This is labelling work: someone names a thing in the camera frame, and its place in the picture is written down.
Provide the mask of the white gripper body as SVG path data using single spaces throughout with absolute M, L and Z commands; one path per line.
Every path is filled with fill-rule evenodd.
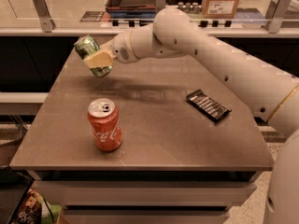
M 134 63 L 138 61 L 133 50 L 132 31 L 116 35 L 112 41 L 112 51 L 120 63 Z

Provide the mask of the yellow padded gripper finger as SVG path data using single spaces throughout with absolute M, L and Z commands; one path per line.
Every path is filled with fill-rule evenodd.
M 99 46 L 100 50 L 107 50 L 107 51 L 112 51 L 113 50 L 113 41 L 109 40 L 106 43 L 103 43 Z
M 85 62 L 86 65 L 91 69 L 103 68 L 111 66 L 115 58 L 116 56 L 110 50 L 103 49 L 96 51 L 92 55 L 89 55 L 83 60 L 83 62 Z

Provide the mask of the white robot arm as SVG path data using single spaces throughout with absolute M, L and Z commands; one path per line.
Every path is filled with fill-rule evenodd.
M 134 63 L 184 54 L 285 136 L 272 171 L 263 224 L 299 224 L 298 77 L 207 35 L 177 8 L 165 8 L 152 24 L 115 36 L 84 62 L 97 68 L 111 66 L 114 60 Z

